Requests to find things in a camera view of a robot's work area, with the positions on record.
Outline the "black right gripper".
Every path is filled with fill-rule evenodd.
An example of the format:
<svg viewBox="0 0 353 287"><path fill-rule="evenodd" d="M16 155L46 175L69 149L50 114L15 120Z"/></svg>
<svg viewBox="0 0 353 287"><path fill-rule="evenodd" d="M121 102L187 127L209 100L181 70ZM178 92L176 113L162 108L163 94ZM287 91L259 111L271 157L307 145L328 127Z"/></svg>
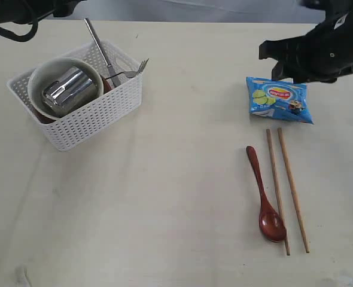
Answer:
<svg viewBox="0 0 353 287"><path fill-rule="evenodd" d="M334 83L353 74L353 1L300 1L303 7L322 10L325 19L302 36L266 40L258 58L277 61L272 81Z"/></svg>

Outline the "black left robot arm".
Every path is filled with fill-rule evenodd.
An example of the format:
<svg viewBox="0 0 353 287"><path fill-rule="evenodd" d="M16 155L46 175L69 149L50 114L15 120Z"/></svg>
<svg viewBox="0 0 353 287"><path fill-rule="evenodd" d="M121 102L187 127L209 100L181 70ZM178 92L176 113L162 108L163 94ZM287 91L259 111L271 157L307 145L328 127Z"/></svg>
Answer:
<svg viewBox="0 0 353 287"><path fill-rule="evenodd" d="M0 23L30 24L33 19L40 21L50 15L53 17L68 17L80 2L80 0L0 1Z"/></svg>

